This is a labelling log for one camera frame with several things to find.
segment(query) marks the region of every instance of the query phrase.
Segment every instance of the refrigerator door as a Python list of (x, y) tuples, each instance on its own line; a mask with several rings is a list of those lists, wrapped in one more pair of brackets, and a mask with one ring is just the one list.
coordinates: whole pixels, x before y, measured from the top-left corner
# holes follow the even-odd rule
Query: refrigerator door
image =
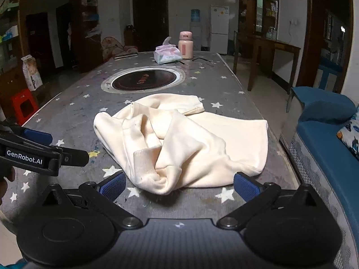
[(210, 51), (213, 53), (227, 54), (228, 35), (211, 33)]
[(229, 7), (211, 6), (211, 33), (228, 34)]

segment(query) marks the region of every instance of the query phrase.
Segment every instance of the star-patterned tablecloth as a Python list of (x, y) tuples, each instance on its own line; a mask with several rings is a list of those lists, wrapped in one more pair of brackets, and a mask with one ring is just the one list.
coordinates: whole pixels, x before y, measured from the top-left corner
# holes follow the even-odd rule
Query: star-patterned tablecloth
[[(239, 119), (262, 119), (238, 79), (218, 54), (195, 52), (195, 58), (203, 59), (169, 64), (184, 71), (182, 83), (156, 92), (126, 94), (105, 92), (101, 89), (101, 83), (124, 69), (157, 65), (153, 53), (111, 60), (88, 73), (39, 110), (26, 127), (51, 133), (54, 145), (88, 151), (90, 161), (84, 168), (63, 166), (58, 177), (16, 168), (16, 179), (9, 183), (0, 206), (8, 220), (16, 226), (49, 184), (59, 183), (64, 189), (72, 189), (86, 181), (98, 183), (122, 170), (94, 133), (93, 119), (98, 112), (114, 115), (132, 101), (152, 93), (176, 93), (198, 96), (209, 112)], [(267, 163), (256, 179), (262, 183), (275, 182), (284, 189), (296, 188), (297, 182), (278, 140), (270, 130), (268, 137)], [(212, 218), (216, 222), (244, 201), (234, 192), (232, 185), (206, 189), (182, 188), (159, 196), (134, 187), (127, 179), (126, 189), (115, 203), (143, 222), (150, 217)]]

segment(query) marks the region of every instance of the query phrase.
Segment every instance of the folded sweatshirt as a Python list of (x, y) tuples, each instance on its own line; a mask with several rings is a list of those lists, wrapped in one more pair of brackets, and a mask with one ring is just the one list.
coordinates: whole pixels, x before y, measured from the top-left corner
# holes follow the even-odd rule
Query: folded sweatshirt
[(238, 171), (263, 170), (266, 120), (242, 120), (204, 111), (197, 96), (153, 94), (115, 115), (98, 113), (94, 130), (138, 188), (166, 195), (181, 187), (220, 187)]

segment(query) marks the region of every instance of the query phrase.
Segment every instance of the finger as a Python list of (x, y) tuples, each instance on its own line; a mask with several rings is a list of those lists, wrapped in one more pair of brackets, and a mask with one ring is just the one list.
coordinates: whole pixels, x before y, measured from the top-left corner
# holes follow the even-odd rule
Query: finger
[(0, 198), (4, 197), (7, 189), (8, 189), (8, 183), (4, 179), (1, 180), (0, 181)]
[(15, 169), (14, 167), (11, 167), (11, 172), (10, 172), (10, 175), (7, 176), (8, 180), (10, 182), (14, 182), (15, 181)]

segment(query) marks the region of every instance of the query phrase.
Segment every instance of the pink thermos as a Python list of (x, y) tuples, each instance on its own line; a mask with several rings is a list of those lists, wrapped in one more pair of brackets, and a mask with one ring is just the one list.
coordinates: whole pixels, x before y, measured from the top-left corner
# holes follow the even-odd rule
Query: pink thermos
[(182, 31), (179, 36), (178, 49), (182, 54), (182, 59), (193, 59), (192, 32)]

